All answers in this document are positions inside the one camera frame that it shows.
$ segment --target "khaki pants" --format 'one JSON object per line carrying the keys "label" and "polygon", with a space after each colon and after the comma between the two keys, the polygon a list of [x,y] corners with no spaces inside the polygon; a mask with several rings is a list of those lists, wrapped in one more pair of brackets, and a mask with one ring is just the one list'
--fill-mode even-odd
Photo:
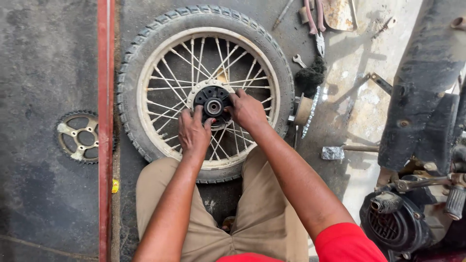
{"label": "khaki pants", "polygon": [[[163,158],[141,171],[136,185],[139,239],[177,166],[177,160]],[[306,230],[258,147],[248,155],[242,174],[243,194],[230,234],[216,227],[194,188],[181,261],[213,262],[226,255],[253,252],[287,262],[308,262]]]}

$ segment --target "hand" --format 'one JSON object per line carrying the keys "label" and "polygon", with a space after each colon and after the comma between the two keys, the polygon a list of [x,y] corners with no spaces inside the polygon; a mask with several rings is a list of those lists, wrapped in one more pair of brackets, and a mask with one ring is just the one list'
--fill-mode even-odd
{"label": "hand", "polygon": [[249,133],[261,123],[268,124],[264,106],[242,88],[236,90],[236,94],[230,93],[230,100],[233,106],[227,106],[225,110],[232,115],[233,121]]}
{"label": "hand", "polygon": [[189,109],[181,111],[178,118],[178,138],[183,148],[183,157],[195,157],[204,160],[207,148],[212,136],[211,125],[215,118],[209,118],[202,126],[202,105],[194,109],[194,117],[191,117]]}

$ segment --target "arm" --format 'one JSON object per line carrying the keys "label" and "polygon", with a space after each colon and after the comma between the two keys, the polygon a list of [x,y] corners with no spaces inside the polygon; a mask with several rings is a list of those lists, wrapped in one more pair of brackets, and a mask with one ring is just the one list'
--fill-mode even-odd
{"label": "arm", "polygon": [[233,107],[227,110],[264,151],[283,193],[313,241],[329,226],[355,223],[314,169],[270,126],[259,101],[243,89],[230,94],[230,99]]}
{"label": "arm", "polygon": [[137,247],[133,261],[179,261],[188,230],[191,201],[196,177],[206,156],[213,118],[201,123],[202,106],[197,106],[194,119],[189,110],[178,119],[183,158],[168,183]]}

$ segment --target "red shirt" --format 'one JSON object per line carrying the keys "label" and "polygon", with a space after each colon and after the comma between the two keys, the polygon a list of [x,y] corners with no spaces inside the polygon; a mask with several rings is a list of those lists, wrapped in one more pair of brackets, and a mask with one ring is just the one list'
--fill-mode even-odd
{"label": "red shirt", "polygon": [[[319,233],[315,242],[319,262],[387,262],[377,246],[353,223],[340,223]],[[281,262],[255,253],[224,256],[217,262]]]}

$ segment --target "red metal pole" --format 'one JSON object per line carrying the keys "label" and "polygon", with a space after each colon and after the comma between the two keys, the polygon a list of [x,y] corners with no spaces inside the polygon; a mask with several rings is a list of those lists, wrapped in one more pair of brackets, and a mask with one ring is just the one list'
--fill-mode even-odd
{"label": "red metal pole", "polygon": [[115,0],[97,0],[99,111],[99,262],[110,261]]}

